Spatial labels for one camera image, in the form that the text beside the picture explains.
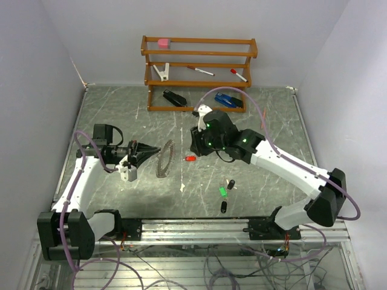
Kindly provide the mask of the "red key tag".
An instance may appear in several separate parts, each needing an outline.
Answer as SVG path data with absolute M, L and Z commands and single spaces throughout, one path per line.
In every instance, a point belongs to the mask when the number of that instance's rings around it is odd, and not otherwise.
M 185 161 L 187 161 L 187 162 L 194 162 L 196 160 L 197 160 L 197 158 L 194 155 L 189 155 L 189 156 L 185 157 Z

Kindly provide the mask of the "metal disc with keyrings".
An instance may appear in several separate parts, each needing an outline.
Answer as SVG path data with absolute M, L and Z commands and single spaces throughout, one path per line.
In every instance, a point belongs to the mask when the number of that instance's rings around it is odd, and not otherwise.
M 175 158 L 175 142 L 168 140 L 158 154 L 156 177 L 166 178 L 171 171 L 171 166 Z

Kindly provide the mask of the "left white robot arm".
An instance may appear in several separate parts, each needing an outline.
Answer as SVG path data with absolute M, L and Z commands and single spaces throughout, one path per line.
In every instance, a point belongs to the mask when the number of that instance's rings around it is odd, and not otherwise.
M 161 150 L 136 140 L 126 146 L 122 142 L 114 144 L 114 132 L 122 133 L 110 124 L 95 124 L 91 137 L 75 131 L 75 137 L 82 135 L 89 143 L 79 145 L 73 173 L 59 200 L 37 219 L 45 260 L 89 259 L 95 243 L 103 236 L 116 240 L 128 234 L 134 240 L 140 239 L 141 222 L 138 219 L 125 221 L 118 210 L 102 209 L 86 216 L 99 175 L 118 173 L 123 182 L 133 182 L 140 165 Z

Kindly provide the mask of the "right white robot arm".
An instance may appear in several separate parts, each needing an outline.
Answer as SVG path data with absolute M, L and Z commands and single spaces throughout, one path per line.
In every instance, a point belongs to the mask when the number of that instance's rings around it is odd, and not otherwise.
M 263 225 L 264 233 L 280 239 L 300 224 L 334 225 L 345 201 L 343 171 L 329 172 L 275 149 L 263 135 L 251 129 L 239 130 L 223 111 L 201 105 L 195 115 L 198 124 L 190 130 L 190 150 L 194 154 L 207 156 L 224 152 L 232 161 L 240 160 L 275 173 L 306 194 L 307 198 L 300 202 L 275 208 Z

